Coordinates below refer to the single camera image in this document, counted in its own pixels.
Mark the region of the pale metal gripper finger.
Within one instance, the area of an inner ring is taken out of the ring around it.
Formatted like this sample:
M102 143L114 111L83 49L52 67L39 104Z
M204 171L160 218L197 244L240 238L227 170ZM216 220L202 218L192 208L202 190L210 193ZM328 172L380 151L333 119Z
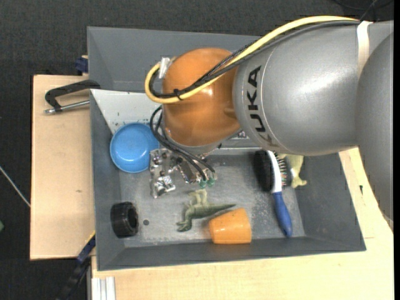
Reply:
M155 172L150 180L151 196L154 199L160 198L163 194L170 193L176 186L170 175L164 171Z
M150 152L149 170L150 171L170 171L171 159L170 151L165 148L154 149Z

